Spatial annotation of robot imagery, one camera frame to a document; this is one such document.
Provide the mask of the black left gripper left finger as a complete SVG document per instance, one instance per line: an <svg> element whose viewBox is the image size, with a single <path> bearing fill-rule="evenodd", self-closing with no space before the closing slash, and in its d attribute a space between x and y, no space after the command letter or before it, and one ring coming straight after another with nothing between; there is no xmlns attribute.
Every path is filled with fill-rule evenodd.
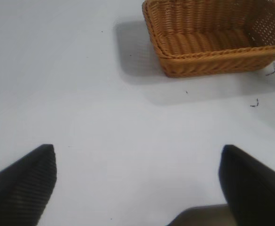
<svg viewBox="0 0 275 226"><path fill-rule="evenodd" d="M0 171L0 226L36 226L56 181L52 144L37 147Z"/></svg>

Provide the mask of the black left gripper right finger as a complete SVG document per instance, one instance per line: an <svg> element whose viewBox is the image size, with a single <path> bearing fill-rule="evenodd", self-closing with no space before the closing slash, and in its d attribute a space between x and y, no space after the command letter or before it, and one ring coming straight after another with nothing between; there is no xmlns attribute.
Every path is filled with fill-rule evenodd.
<svg viewBox="0 0 275 226"><path fill-rule="evenodd" d="M239 226L275 226L275 171L234 145L225 145L220 185Z"/></svg>

